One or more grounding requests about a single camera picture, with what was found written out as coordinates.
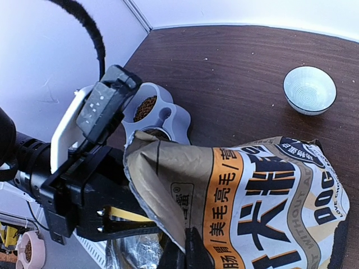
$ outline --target white corner wall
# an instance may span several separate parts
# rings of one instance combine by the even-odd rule
[[[147,36],[121,0],[79,0],[96,21],[106,66],[125,64]],[[17,130],[50,141],[76,89],[98,80],[86,30],[44,0],[0,0],[0,106]]]
[[[263,25],[359,40],[358,0],[133,0],[153,28]]]

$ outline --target wooden table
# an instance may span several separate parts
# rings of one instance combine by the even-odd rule
[[[337,100],[323,115],[306,117],[287,104],[283,79],[298,66],[321,68],[335,81]],[[150,33],[127,68],[164,86],[191,114],[194,145],[318,138],[351,201],[344,268],[359,267],[359,44],[256,26],[165,29]],[[111,145],[124,143],[119,128]]]

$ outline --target black fuzzy cable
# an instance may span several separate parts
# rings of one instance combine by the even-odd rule
[[[102,35],[97,28],[96,22],[87,13],[86,9],[78,2],[74,0],[48,0],[52,3],[57,4],[67,13],[75,17],[80,24],[86,29],[94,43],[97,59],[100,65],[100,80],[105,74],[105,56],[106,50],[103,43]]]

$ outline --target orange stripe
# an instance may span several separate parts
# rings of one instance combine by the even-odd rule
[[[266,178],[251,178],[250,181],[267,181]]]
[[[270,226],[270,225],[268,225],[268,224],[266,224],[266,226],[267,226],[268,228],[272,229],[272,230],[275,230],[275,231],[278,231],[278,232],[280,232],[280,233],[283,233],[283,231],[278,230],[278,229],[276,229],[276,228],[273,228],[272,226]]]
[[[288,180],[288,179],[295,179],[295,177],[273,178],[273,180]]]
[[[252,222],[252,220],[240,220],[238,223],[249,223]]]
[[[260,259],[262,259],[262,258],[264,258],[266,255],[263,255],[263,256],[260,256],[259,258],[257,258],[257,259],[254,259],[253,261],[252,261],[252,263],[254,263],[254,262],[256,262],[256,261],[259,261]]]
[[[294,171],[276,171],[275,173],[277,175],[280,175],[280,174],[287,174],[287,173],[293,173]]]
[[[247,206],[253,206],[253,204],[252,204],[252,203],[248,203],[248,204],[242,206],[242,208],[245,208],[245,207],[247,207]]]
[[[215,268],[221,269],[223,268],[223,262],[221,259],[222,253],[217,253],[213,247],[227,247],[229,251],[231,251],[231,255],[234,256],[238,262],[240,269],[245,269],[245,265],[243,262],[242,257],[239,253],[234,249],[231,240],[229,238],[229,231],[232,219],[232,211],[233,211],[233,203],[234,197],[237,192],[238,185],[241,181],[241,177],[243,174],[243,159],[242,156],[237,152],[234,151],[234,154],[237,156],[236,159],[229,159],[223,160],[221,157],[220,149],[213,149],[214,154],[214,164],[213,164],[213,171],[212,176],[209,182],[207,196],[206,196],[206,206],[205,206],[205,213],[204,213],[204,223],[203,223],[203,242],[206,246],[206,249],[213,257],[214,266]],[[237,167],[238,170],[233,172],[232,168],[223,166],[222,164],[226,164],[229,166]],[[219,185],[219,176],[220,175],[228,175],[228,173],[232,174],[235,173],[236,176],[233,181],[228,182],[228,185]],[[214,202],[214,195],[216,189],[222,188],[229,188],[230,192],[227,194],[228,202],[221,202],[220,200]],[[215,208],[217,211],[217,207],[227,206],[227,213],[223,215],[223,219],[214,219],[213,218],[213,211],[212,208]],[[223,234],[219,233],[217,236],[216,234],[211,235],[211,225],[217,223],[225,223],[223,226]],[[222,241],[225,243],[216,243],[211,242],[211,240]]]
[[[291,189],[272,189],[271,192],[289,192]]]

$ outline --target gray pet bowl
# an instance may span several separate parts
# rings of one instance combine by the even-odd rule
[[[134,122],[138,107],[147,98],[157,96],[150,113],[138,122]],[[158,127],[166,133],[171,141],[190,145],[187,132],[191,124],[190,114],[184,108],[175,105],[171,94],[163,87],[147,82],[143,83],[125,111],[122,125],[126,131],[127,141],[137,130]]]

